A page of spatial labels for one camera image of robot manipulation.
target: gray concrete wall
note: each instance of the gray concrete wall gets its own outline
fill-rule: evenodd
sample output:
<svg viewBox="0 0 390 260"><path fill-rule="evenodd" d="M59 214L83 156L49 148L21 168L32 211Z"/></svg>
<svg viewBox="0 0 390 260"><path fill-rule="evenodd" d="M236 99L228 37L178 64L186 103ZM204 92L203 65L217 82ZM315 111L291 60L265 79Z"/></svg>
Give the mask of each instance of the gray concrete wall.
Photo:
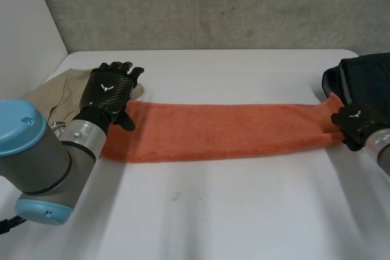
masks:
<svg viewBox="0 0 390 260"><path fill-rule="evenodd" d="M69 53L140 49L390 51L390 0L46 0Z"/></svg>

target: table surface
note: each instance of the table surface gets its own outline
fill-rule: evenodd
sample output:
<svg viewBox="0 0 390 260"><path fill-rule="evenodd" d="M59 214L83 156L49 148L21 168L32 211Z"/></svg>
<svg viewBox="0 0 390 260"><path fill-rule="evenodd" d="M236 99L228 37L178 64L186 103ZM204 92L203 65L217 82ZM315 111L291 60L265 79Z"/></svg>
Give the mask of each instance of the table surface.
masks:
<svg viewBox="0 0 390 260"><path fill-rule="evenodd" d="M322 73L345 50L106 51L69 55L54 73L102 62L145 68L141 100L318 104ZM1 217L19 192L0 180ZM345 146L186 163L99 159L67 224L1 236L6 259L388 259L390 181Z"/></svg>

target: khaki fabric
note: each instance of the khaki fabric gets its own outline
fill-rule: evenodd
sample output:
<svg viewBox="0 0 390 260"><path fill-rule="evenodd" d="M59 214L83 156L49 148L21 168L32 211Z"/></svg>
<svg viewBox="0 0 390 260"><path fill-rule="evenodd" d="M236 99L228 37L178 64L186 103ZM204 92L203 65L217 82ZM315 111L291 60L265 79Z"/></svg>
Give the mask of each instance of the khaki fabric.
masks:
<svg viewBox="0 0 390 260"><path fill-rule="evenodd" d="M91 69L69 69L26 94L23 99L34 104L49 125L70 122L80 112L80 98L90 74ZM139 83L133 90L132 98L139 98L143 92L143 86Z"/></svg>

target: gray robot arm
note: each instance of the gray robot arm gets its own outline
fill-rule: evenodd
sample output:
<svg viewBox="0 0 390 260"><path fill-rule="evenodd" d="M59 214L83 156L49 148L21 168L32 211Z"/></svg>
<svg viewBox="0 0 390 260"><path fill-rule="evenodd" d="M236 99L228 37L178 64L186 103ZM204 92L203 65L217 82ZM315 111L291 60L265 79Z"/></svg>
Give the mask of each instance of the gray robot arm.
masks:
<svg viewBox="0 0 390 260"><path fill-rule="evenodd" d="M132 131L125 112L142 68L103 63L94 69L80 101L80 113L59 139L41 113L23 100L0 102L0 175L22 194L15 212L23 219L64 224L91 174L111 123Z"/></svg>
<svg viewBox="0 0 390 260"><path fill-rule="evenodd" d="M390 176L390 128L371 134L364 148L368 155Z"/></svg>

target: blue joint cap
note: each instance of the blue joint cap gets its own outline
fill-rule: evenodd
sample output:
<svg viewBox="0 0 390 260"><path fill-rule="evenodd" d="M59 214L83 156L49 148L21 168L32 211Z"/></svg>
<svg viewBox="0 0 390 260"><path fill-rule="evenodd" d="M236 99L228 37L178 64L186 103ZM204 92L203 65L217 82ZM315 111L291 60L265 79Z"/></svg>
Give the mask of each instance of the blue joint cap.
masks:
<svg viewBox="0 0 390 260"><path fill-rule="evenodd" d="M73 210L66 205L34 199L18 199L15 205L17 215L45 225L63 225Z"/></svg>
<svg viewBox="0 0 390 260"><path fill-rule="evenodd" d="M0 101L0 156L32 147L42 138L46 126L44 116L25 100Z"/></svg>

